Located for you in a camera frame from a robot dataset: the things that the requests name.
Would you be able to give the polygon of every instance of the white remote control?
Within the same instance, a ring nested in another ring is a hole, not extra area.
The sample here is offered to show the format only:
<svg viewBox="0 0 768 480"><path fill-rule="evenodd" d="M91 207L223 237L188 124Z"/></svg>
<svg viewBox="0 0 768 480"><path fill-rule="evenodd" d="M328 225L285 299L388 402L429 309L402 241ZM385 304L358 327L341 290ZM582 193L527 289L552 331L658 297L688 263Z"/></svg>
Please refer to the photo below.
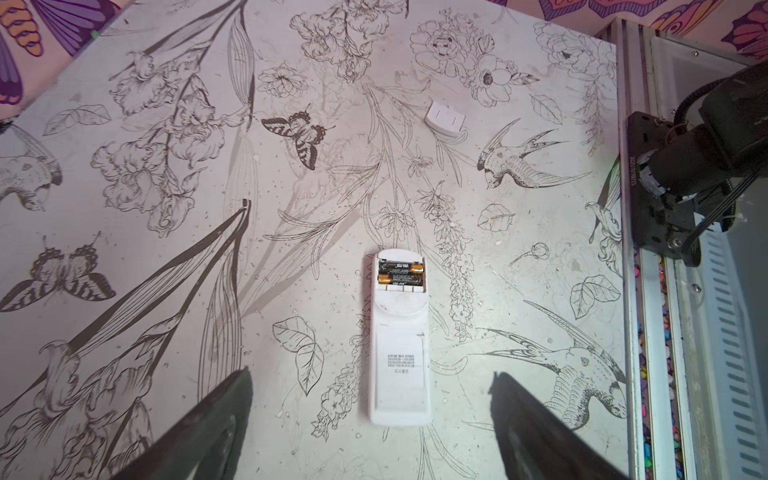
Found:
<svg viewBox="0 0 768 480"><path fill-rule="evenodd" d="M424 258L382 250L373 258L369 416L385 426L432 422L429 291Z"/></svg>

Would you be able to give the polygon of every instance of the purple butterfly wing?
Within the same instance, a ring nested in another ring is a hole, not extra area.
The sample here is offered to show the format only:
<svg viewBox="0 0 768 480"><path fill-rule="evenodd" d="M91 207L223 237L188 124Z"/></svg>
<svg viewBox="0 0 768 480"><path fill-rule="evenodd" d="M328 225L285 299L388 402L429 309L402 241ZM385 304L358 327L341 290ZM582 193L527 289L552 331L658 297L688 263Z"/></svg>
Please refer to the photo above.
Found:
<svg viewBox="0 0 768 480"><path fill-rule="evenodd" d="M109 0L31 0L56 40L74 57L115 17L120 7Z"/></svg>
<svg viewBox="0 0 768 480"><path fill-rule="evenodd" d="M22 100L24 88L11 51L0 37L0 104L16 105Z"/></svg>

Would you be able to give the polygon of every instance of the butterfly illustration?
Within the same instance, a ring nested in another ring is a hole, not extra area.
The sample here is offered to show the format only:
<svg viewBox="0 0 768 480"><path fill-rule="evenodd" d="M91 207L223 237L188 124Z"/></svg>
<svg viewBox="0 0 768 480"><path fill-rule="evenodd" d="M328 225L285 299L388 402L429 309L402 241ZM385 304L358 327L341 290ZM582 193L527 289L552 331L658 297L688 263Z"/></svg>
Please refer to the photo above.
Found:
<svg viewBox="0 0 768 480"><path fill-rule="evenodd" d="M27 1L58 40L64 50L74 57L94 33L103 29L118 13L120 7L109 0L4 0L0 2L0 23L33 57L43 55L40 29L30 12ZM24 94L22 76L11 50L0 37L0 104L18 104Z"/></svg>
<svg viewBox="0 0 768 480"><path fill-rule="evenodd" d="M13 312L37 302L51 292L64 290L72 296L89 302L101 302L114 296L107 277L94 273L98 255L94 243L75 249L65 255L57 248L45 247L29 270L30 280L14 286L2 300L0 312Z"/></svg>
<svg viewBox="0 0 768 480"><path fill-rule="evenodd" d="M296 145L296 152L299 154L299 160L304 167L315 170L315 161L317 160L317 149L315 145L326 136L329 128L320 125L311 125L310 116L305 111L300 111L285 118L265 118L261 124L267 130L282 137L291 137Z"/></svg>

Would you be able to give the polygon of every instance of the printed table surface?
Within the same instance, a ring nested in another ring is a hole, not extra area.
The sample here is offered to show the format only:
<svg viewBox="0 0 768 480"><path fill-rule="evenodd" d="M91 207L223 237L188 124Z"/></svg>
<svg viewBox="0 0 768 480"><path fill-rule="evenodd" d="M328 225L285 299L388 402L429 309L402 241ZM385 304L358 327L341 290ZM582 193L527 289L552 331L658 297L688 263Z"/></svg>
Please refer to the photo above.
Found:
<svg viewBox="0 0 768 480"><path fill-rule="evenodd" d="M493 372L627 470L612 45L482 0L113 28L0 135L1 477L108 478L243 367L238 478L504 478ZM430 272L423 428L366 412L393 247Z"/></svg>

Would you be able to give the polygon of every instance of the bird illustration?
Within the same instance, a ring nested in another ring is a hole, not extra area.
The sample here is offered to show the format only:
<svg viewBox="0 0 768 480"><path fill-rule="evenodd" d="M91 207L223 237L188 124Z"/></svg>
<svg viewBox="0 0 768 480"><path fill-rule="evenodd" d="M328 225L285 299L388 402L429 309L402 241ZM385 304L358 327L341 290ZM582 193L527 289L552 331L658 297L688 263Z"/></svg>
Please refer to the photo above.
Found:
<svg viewBox="0 0 768 480"><path fill-rule="evenodd" d="M523 158L541 150L550 145L560 144L559 141L538 140L546 134L554 131L547 130L524 141L518 147L505 147L502 145L502 138L509 132L509 128L516 124L520 119L509 122L485 145L478 159L478 170L485 170L485 180L488 182L488 188L496 188L502 184L504 175L509 174L517 185L525 188L543 188L562 185L573 180L585 177L592 172L576 175L574 177L559 177L558 175L546 174L535 170Z"/></svg>
<svg viewBox="0 0 768 480"><path fill-rule="evenodd" d="M524 349L496 350L485 355L524 360L557 373L552 397L544 405L558 415L571 430L587 424L592 397L598 399L613 416L626 419L627 400L619 383L626 384L627 377L613 357L561 316L533 302L525 302L546 313L568 333L574 340L574 345L567 349L550 350L514 333L486 329L514 340L523 345Z"/></svg>
<svg viewBox="0 0 768 480"><path fill-rule="evenodd" d="M17 157L0 157L0 200L17 194L27 210L45 210L48 188L51 184L61 185L61 167L30 134L15 125L11 129L26 144L27 151Z"/></svg>

